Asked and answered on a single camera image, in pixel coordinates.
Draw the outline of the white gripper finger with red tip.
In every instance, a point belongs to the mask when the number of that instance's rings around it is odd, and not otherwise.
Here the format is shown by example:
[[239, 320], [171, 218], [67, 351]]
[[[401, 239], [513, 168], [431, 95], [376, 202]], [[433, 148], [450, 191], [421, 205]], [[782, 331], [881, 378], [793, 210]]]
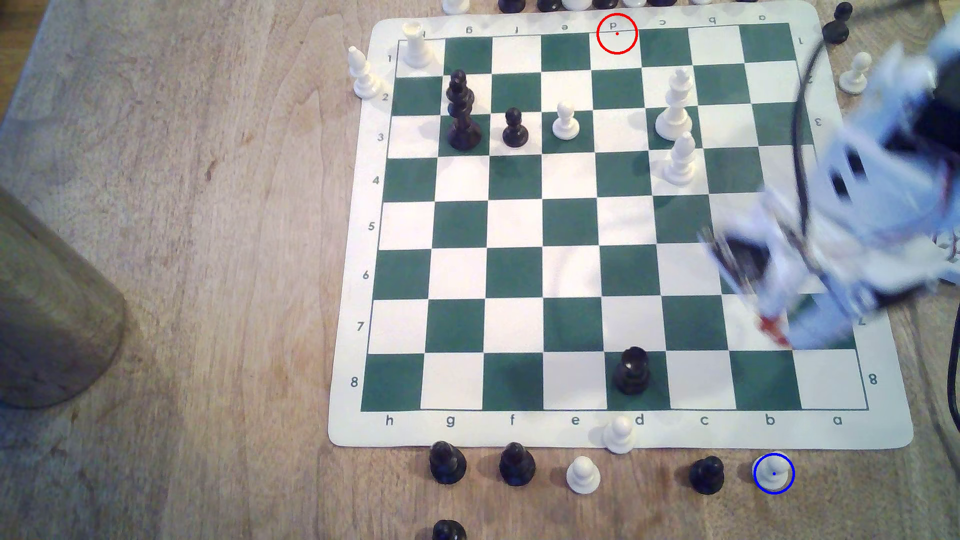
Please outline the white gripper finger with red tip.
[[791, 295], [788, 285], [791, 247], [781, 221], [784, 199], [777, 193], [761, 194], [753, 213], [761, 243], [769, 251], [766, 267], [757, 286], [757, 313], [760, 329], [779, 346], [789, 343], [783, 330], [782, 314]]
[[834, 294], [803, 294], [789, 310], [789, 345], [796, 350], [857, 349], [849, 313]]

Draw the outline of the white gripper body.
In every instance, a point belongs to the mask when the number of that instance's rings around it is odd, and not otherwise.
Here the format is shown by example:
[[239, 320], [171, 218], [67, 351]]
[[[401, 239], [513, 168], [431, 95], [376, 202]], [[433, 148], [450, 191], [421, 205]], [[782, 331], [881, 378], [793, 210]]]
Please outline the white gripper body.
[[799, 304], [802, 288], [822, 286], [815, 312], [875, 312], [933, 289], [947, 258], [923, 219], [881, 210], [810, 210], [801, 231], [798, 211], [783, 212], [783, 307]]

